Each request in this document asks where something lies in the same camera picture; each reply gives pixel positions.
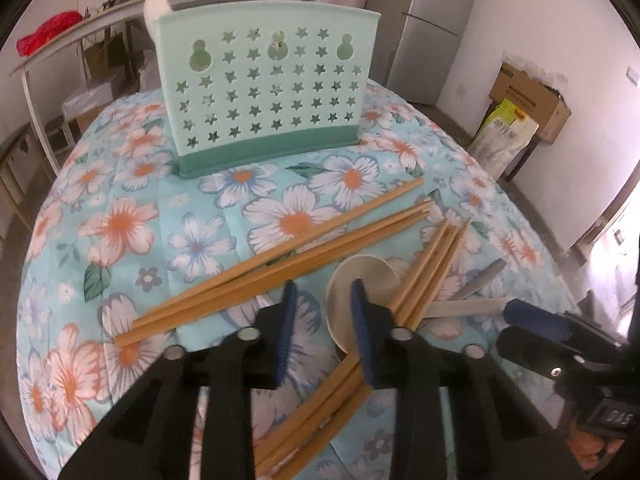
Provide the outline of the person right hand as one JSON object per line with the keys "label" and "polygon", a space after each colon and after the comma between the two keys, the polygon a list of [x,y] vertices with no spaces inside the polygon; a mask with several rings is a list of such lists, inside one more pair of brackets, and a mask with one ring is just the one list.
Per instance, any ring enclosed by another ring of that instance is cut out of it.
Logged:
{"label": "person right hand", "polygon": [[593,472],[609,460],[625,443],[620,439],[607,439],[570,426],[567,446],[585,472]]}

